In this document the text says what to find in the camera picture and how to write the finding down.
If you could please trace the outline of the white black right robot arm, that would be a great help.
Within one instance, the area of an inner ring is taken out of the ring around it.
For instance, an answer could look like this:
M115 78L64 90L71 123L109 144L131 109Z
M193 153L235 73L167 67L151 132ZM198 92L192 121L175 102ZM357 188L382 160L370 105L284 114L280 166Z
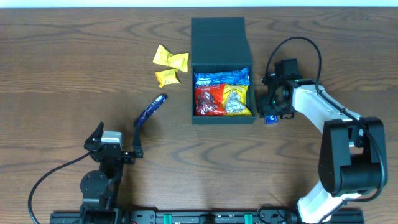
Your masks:
M364 223L360 210L345 210L349 202L368 202L387 180L384 125L364 118L332 98L318 80L304 79L296 59L276 62L265 74L268 94L258 101L266 119L292 119L303 114L321 132L319 181L295 207L260 215L264 223Z

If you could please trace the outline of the dark green box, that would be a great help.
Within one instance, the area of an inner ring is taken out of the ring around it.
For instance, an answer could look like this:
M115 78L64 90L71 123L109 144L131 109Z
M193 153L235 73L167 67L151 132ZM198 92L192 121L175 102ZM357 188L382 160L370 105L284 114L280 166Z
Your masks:
M249 69L246 105L251 116L196 116L192 94L192 124L253 124L257 118L252 52L243 17L191 18L191 72L216 73Z

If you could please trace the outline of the large yellow candy wrapper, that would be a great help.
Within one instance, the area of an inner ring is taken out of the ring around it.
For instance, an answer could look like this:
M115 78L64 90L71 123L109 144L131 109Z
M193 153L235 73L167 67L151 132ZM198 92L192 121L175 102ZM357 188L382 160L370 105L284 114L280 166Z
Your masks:
M188 59L189 53L172 54L163 45L159 45L153 63L188 72Z

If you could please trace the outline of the small yellow candy wrapper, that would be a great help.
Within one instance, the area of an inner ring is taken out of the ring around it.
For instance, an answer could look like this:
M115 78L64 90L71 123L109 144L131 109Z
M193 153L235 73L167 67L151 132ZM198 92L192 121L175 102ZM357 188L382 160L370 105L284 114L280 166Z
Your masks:
M155 72L155 76L159 82L159 88L163 88L165 85L180 84L180 80L177 78L177 69Z

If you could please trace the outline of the blue Eclipse gum pack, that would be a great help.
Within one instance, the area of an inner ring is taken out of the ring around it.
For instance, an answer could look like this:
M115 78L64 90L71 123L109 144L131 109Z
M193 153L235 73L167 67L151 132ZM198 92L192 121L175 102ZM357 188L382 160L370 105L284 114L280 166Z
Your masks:
M265 117L265 124L276 124L278 121L279 119L276 115L267 115Z

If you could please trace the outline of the blue wafer bar packet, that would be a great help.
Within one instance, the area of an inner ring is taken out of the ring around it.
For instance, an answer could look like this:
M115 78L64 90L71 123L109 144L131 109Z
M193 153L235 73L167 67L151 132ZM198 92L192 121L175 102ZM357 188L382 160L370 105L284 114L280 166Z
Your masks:
M194 73L195 87L207 85L250 85L249 69L217 73Z

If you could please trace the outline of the dark blue snack bar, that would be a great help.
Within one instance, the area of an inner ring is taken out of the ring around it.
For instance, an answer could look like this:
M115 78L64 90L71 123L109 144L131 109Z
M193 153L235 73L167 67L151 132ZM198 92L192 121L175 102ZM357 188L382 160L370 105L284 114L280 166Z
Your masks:
M134 126L142 127L142 125L153 115L153 113L164 103L168 98L166 94L159 95L154 99L144 111L134 121Z

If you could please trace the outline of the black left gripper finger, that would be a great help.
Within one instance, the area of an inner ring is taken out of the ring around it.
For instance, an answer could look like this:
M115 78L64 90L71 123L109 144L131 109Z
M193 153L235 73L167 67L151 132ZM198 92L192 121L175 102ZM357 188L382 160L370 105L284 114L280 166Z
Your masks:
M142 150L142 144L141 144L141 139L140 139L140 126L137 124L134 127L134 137L132 141L132 148L133 148L133 153L135 158L143 158L143 150Z
M104 123L101 121L97 128L90 134L84 143L84 149L97 149L101 143Z

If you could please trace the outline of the yellow seed snack bag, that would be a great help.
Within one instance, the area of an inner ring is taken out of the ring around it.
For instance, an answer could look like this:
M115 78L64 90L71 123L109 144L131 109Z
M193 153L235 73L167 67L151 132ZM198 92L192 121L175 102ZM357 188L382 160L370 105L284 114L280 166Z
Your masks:
M246 105L248 85L226 84L223 90L222 104L226 116L251 116L252 113Z

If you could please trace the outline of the black aluminium mounting rail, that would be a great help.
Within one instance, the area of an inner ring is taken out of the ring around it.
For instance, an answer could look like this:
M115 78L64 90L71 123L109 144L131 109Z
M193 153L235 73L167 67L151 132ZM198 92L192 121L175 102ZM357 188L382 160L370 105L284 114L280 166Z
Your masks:
M263 209L259 212L155 212L136 210L120 216L117 212L99 213L53 213L50 223L130 223L130 224L261 224L261 223L300 223L296 218L291 221L287 210Z

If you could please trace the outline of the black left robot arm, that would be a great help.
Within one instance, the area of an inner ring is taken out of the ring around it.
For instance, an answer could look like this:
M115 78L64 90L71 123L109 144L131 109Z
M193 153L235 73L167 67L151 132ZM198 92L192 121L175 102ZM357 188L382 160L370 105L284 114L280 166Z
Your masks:
M81 224L89 223L129 223L129 212L117 207L119 186L123 167L133 165L137 158L143 157L140 126L134 126L132 151L123 151L122 133L104 131L104 123L86 139L84 148L88 155L99 163L99 169L88 172L80 182L83 194L80 207Z

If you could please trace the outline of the red Hacks candy bag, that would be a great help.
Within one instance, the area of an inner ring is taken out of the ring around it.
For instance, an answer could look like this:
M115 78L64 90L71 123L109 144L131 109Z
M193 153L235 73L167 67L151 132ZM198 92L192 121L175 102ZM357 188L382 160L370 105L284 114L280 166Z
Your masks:
M223 116L223 91L225 84L203 85L195 88L195 116Z

